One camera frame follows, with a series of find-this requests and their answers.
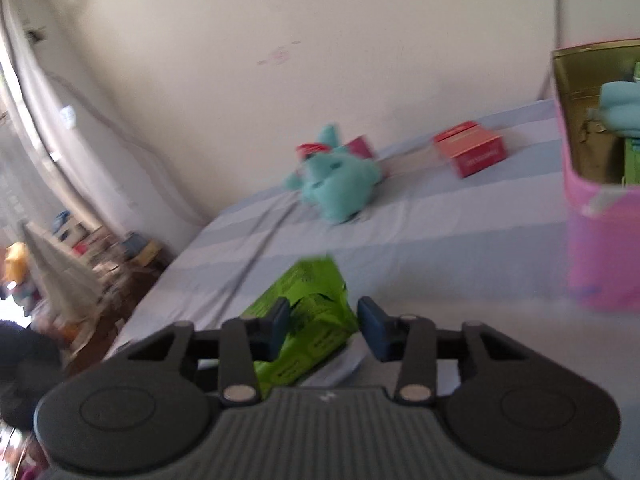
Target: bed sheet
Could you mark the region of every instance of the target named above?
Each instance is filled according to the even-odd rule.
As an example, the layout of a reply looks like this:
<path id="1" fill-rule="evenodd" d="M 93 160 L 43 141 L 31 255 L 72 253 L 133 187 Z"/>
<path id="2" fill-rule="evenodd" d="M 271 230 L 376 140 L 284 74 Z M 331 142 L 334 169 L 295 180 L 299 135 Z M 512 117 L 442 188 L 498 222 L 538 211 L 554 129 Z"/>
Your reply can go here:
<path id="1" fill-rule="evenodd" d="M 606 388 L 623 413 L 609 466 L 640 478 L 640 317 L 578 307 L 566 288 L 566 207 L 561 141 L 552 101 L 479 120 L 510 156 L 464 180 L 446 167 L 393 176 L 351 222 L 332 226 L 296 195 L 271 189 L 220 214 L 140 303 L 114 348 L 178 319 L 215 328 L 239 315 L 302 256 L 331 254 L 355 306 L 373 297 L 390 314 L 428 316 L 442 328 L 480 319 Z M 425 135 L 391 146 L 399 156 Z M 391 388 L 361 339 L 310 380 Z M 440 367 L 439 391 L 456 385 Z"/>

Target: red cardboard box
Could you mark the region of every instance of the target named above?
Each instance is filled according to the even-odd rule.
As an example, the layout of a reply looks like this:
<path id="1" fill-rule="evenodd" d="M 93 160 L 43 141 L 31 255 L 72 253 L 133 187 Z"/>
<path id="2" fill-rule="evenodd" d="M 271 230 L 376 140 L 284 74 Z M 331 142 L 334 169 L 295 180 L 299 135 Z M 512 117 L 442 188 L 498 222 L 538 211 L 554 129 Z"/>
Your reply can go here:
<path id="1" fill-rule="evenodd" d="M 502 137 L 475 121 L 454 126 L 433 137 L 437 149 L 450 159 L 460 178 L 477 173 L 507 157 Z"/>

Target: metal screw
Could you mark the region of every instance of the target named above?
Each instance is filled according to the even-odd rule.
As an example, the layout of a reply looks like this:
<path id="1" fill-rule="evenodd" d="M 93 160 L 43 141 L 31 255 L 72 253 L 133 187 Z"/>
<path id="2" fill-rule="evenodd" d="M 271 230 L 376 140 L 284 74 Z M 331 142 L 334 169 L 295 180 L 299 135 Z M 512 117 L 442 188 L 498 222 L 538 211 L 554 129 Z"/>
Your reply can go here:
<path id="1" fill-rule="evenodd" d="M 424 402 L 433 395 L 430 388 L 423 384 L 408 384 L 400 388 L 400 397 L 409 402 Z"/>
<path id="2" fill-rule="evenodd" d="M 255 388 L 248 384 L 232 384 L 225 388 L 222 396 L 231 402 L 248 402 L 255 397 Z"/>

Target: white wall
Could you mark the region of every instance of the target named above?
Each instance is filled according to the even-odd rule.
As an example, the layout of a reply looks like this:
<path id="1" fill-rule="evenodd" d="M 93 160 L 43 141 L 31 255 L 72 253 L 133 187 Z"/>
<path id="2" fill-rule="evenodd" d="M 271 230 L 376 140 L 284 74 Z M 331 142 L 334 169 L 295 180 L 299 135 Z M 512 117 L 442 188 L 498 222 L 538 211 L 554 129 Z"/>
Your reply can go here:
<path id="1" fill-rule="evenodd" d="M 329 121 L 381 148 L 535 99 L 554 36 L 554 0 L 51 1 L 211 213 Z"/>
<path id="2" fill-rule="evenodd" d="M 562 46 L 640 38 L 640 0 L 561 0 Z"/>
<path id="3" fill-rule="evenodd" d="M 120 122 L 117 111 L 95 83 L 82 59 L 60 29 L 45 0 L 12 0 L 25 27 L 46 30 L 47 39 L 34 47 L 44 70 L 66 78 L 111 120 Z M 105 125 L 87 113 L 60 85 L 54 84 L 63 105 L 74 106 L 78 128 L 89 146 L 98 153 L 107 171 L 119 184 L 133 211 L 142 218 L 145 234 L 151 235 L 174 251 L 181 251 L 201 227 L 180 218 L 156 191 L 147 172 L 136 161 L 125 143 L 120 142 Z"/>

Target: green object in container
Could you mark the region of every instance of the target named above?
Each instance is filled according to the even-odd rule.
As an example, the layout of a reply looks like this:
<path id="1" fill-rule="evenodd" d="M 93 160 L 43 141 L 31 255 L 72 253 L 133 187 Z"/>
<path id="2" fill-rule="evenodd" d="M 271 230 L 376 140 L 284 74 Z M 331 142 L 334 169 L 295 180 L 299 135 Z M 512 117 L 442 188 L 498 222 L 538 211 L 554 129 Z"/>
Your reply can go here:
<path id="1" fill-rule="evenodd" d="M 625 185 L 640 185 L 640 152 L 634 150 L 634 140 L 625 139 Z"/>
<path id="2" fill-rule="evenodd" d="M 346 284 L 328 256 L 295 263 L 242 315 L 262 317 L 278 297 L 291 305 L 289 333 L 273 363 L 255 364 L 263 396 L 298 380 L 358 331 Z"/>

